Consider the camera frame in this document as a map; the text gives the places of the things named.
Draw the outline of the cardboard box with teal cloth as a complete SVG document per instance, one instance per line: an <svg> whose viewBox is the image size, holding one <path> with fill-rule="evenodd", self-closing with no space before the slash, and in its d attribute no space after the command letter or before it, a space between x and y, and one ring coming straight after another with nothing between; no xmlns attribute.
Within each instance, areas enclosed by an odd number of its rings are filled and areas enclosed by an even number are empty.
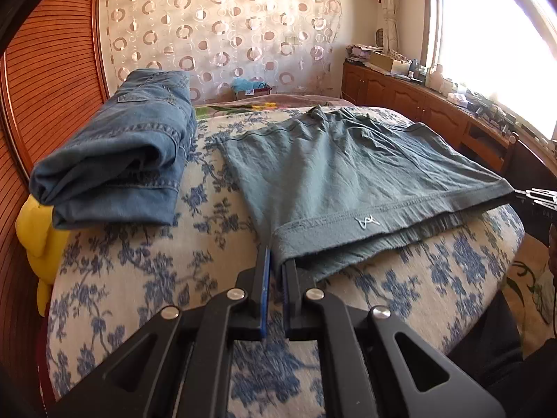
<svg viewBox="0 0 557 418"><path fill-rule="evenodd" d="M264 81L250 81L243 78L235 78L230 87L237 100L269 95L273 89Z"/></svg>

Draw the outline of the cardboard box on sideboard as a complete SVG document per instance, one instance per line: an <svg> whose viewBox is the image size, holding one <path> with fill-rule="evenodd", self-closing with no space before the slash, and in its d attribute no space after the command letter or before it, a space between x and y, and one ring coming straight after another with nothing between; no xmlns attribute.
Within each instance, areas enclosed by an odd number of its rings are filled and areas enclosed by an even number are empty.
<svg viewBox="0 0 557 418"><path fill-rule="evenodd" d="M370 54L369 63L387 73L399 73L400 75L407 75L410 69L408 61L399 61L377 52Z"/></svg>

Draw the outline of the yellow plush toy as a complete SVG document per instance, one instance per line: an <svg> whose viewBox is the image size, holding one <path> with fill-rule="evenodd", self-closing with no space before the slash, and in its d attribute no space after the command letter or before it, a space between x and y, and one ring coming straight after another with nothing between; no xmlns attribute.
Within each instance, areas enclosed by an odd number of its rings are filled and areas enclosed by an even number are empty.
<svg viewBox="0 0 557 418"><path fill-rule="evenodd" d="M51 206L41 205L30 195L15 222L18 240L25 248L32 271L39 279L37 308L41 317L45 316L70 234L68 230L54 228L52 211Z"/></svg>

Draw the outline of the teal green shorts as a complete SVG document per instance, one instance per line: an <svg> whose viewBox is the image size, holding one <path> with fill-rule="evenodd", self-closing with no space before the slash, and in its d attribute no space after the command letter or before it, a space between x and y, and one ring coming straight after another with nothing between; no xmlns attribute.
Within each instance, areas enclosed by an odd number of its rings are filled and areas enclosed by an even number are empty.
<svg viewBox="0 0 557 418"><path fill-rule="evenodd" d="M349 108L216 143L274 264L295 261L317 280L463 225L513 192L428 126Z"/></svg>

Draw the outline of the long wooden sideboard cabinet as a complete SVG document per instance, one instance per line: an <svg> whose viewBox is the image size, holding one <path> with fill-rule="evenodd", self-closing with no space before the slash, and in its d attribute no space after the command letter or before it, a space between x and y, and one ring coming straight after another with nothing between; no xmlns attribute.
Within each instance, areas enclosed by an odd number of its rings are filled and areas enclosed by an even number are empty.
<svg viewBox="0 0 557 418"><path fill-rule="evenodd" d="M357 106L392 109L422 122L456 150L506 177L516 189L556 188L556 164L530 148L526 136L516 131L504 134L423 86L346 61L341 93Z"/></svg>

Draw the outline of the folded blue denim jeans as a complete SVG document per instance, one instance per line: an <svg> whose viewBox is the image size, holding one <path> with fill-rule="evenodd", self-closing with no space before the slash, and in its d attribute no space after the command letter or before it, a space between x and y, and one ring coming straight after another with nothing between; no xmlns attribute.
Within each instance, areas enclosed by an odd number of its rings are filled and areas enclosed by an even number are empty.
<svg viewBox="0 0 557 418"><path fill-rule="evenodd" d="M29 191L55 229L172 225L195 140L183 71L138 69L66 144L37 162Z"/></svg>

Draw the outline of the colourful floral pink blanket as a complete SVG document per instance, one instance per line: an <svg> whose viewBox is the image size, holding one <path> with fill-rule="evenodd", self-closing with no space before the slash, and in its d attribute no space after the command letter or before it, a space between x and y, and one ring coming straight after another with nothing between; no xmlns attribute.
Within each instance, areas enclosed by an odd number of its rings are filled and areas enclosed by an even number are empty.
<svg viewBox="0 0 557 418"><path fill-rule="evenodd" d="M197 120L204 120L222 115L251 111L295 109L315 106L336 108L352 106L352 103L342 98L317 94L271 93L262 96L248 96L248 98L241 100L196 106L195 117Z"/></svg>

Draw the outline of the wooden slatted wardrobe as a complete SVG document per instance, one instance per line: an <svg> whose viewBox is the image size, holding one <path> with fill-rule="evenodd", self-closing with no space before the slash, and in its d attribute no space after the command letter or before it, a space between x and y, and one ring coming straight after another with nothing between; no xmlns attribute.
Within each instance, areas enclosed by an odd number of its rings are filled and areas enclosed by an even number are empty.
<svg viewBox="0 0 557 418"><path fill-rule="evenodd" d="M36 347L45 338L38 278L15 221L34 164L108 98L97 9L98 0L1 0L1 365L33 405L41 402Z"/></svg>

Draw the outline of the sheer circle-pattern curtain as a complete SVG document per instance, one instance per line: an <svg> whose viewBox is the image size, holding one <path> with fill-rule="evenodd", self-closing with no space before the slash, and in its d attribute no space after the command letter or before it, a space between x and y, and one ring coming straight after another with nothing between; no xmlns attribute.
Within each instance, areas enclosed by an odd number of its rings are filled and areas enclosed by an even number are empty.
<svg viewBox="0 0 557 418"><path fill-rule="evenodd" d="M276 93L330 94L340 0L99 0L105 76L181 70L196 104L243 81Z"/></svg>

